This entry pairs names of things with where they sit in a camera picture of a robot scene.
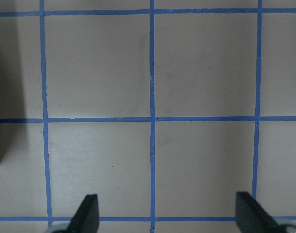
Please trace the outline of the right gripper black right finger drawer side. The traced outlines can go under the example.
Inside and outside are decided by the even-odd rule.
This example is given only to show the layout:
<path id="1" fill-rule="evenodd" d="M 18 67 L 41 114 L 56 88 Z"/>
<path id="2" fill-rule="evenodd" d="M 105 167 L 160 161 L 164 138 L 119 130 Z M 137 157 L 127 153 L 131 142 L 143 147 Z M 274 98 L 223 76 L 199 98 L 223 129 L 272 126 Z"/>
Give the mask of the right gripper black right finger drawer side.
<path id="1" fill-rule="evenodd" d="M 279 225 L 248 192 L 236 192 L 235 222 L 241 233 L 279 233 Z"/>

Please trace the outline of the right gripper black left finger drawer side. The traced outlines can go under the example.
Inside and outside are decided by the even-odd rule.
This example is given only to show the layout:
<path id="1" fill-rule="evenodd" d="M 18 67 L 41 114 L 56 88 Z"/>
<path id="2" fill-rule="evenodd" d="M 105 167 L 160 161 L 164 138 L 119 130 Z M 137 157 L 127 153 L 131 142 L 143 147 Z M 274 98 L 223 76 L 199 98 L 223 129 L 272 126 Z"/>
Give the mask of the right gripper black left finger drawer side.
<path id="1" fill-rule="evenodd" d="M 98 196 L 97 194 L 89 194 L 84 197 L 65 232 L 96 233 L 99 224 Z"/>

